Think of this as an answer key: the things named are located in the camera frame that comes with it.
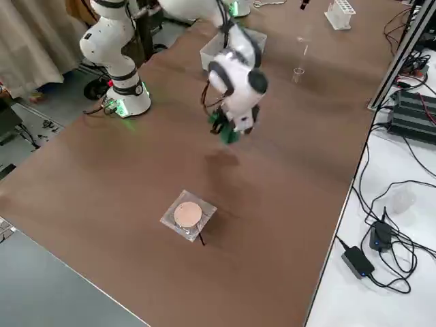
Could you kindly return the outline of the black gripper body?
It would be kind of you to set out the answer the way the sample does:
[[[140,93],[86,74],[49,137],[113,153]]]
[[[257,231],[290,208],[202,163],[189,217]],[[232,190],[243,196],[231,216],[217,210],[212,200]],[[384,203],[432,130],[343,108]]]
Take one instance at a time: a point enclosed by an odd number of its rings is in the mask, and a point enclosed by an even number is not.
[[[218,108],[216,110],[216,114],[222,117],[222,129],[224,128],[230,128],[230,129],[234,129],[234,124],[233,121],[231,119],[228,118],[226,112],[222,109],[222,108]]]

